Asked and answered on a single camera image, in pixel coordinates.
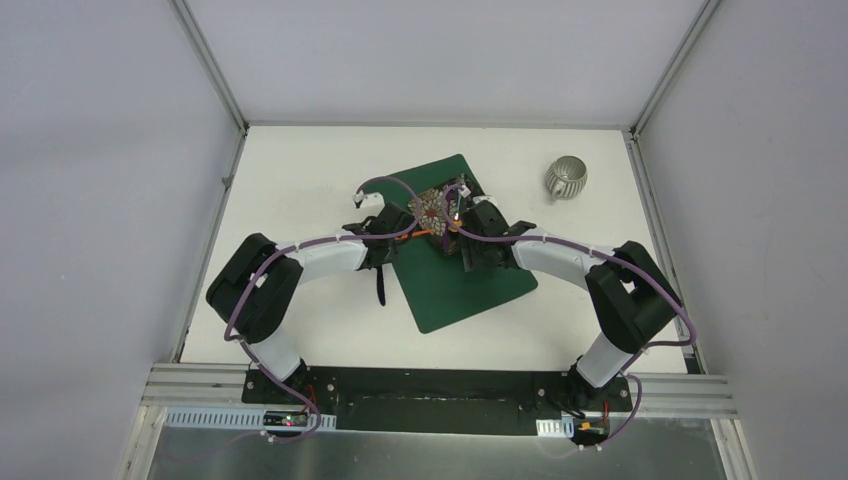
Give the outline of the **orange plastic fork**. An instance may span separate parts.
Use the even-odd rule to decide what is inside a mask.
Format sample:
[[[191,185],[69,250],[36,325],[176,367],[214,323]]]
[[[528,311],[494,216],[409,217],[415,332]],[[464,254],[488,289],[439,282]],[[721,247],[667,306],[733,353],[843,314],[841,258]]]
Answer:
[[[420,232],[421,232],[421,230],[413,230],[413,231],[411,231],[411,232],[409,232],[409,233],[406,233],[406,234],[400,235],[400,236],[396,237],[395,239],[396,239],[396,240],[398,240],[398,241],[409,240],[409,239],[411,239],[411,238],[414,238],[414,237],[415,237],[417,234],[419,234]]]

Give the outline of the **black floral square plate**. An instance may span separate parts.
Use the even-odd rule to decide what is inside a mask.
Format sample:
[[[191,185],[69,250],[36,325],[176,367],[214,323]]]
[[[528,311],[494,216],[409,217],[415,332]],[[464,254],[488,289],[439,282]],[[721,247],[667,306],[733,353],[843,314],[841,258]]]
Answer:
[[[464,182],[467,186],[467,196],[462,200],[461,213],[473,205],[470,203],[473,196],[485,195],[482,187],[474,179],[467,174],[460,174],[457,177],[451,178],[445,182],[437,184],[434,187],[424,190],[417,195],[416,200],[410,200],[407,203],[407,207],[411,211],[417,211],[417,206],[421,207],[419,210],[420,221],[418,229],[428,231],[426,238],[428,238],[431,244],[443,255],[445,255],[442,248],[445,229],[445,217],[442,212],[443,193],[448,185],[457,182]],[[459,249],[455,254],[460,252],[459,237],[460,234],[458,233],[457,245]]]

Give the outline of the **blue plastic knife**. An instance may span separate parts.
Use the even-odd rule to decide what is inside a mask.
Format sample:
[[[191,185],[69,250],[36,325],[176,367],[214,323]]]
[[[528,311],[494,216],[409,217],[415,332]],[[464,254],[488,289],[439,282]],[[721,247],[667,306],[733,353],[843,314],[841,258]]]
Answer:
[[[384,271],[382,266],[377,266],[376,270],[376,290],[377,290],[377,298],[378,302],[381,306],[385,307],[387,304],[386,290],[385,290],[385,278]]]

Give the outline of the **purple metallic fork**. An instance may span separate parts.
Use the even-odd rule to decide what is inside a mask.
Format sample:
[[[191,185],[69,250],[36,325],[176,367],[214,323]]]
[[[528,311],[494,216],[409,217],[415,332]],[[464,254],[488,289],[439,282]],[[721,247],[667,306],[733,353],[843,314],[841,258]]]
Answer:
[[[467,196],[467,186],[464,182],[448,185],[443,193],[445,229],[443,234],[442,248],[446,256],[454,255],[459,249],[457,245],[458,231],[456,226],[460,224],[459,210],[462,200]]]

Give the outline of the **grey ribbed mug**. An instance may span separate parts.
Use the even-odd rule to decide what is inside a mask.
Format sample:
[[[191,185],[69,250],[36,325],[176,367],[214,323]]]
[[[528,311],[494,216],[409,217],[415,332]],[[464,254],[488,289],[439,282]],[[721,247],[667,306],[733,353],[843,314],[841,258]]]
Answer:
[[[553,200],[569,200],[585,188],[588,170],[582,159],[562,156],[551,163],[544,176],[544,185]]]

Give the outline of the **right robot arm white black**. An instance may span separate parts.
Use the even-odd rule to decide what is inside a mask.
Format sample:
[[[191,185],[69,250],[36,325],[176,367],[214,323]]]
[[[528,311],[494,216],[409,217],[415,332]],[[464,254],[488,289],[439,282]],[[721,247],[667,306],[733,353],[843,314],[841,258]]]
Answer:
[[[541,272],[589,294],[600,332],[567,375],[569,400],[580,409],[603,402],[611,380],[679,314],[677,295],[638,242],[596,248],[531,222],[508,224],[488,200],[466,208],[459,220],[469,268]]]

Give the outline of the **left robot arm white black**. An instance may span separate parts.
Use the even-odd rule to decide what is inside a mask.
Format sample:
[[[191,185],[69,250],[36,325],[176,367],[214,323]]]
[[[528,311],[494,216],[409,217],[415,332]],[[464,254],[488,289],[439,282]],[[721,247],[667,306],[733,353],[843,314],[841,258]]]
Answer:
[[[330,275],[381,268],[398,253],[399,238],[418,221],[388,203],[376,215],[302,242],[276,243],[261,233],[247,236],[218,273],[206,303],[225,323],[225,339],[243,343],[254,362],[270,373],[266,389],[281,404],[297,402],[306,368],[282,329],[296,289]]]

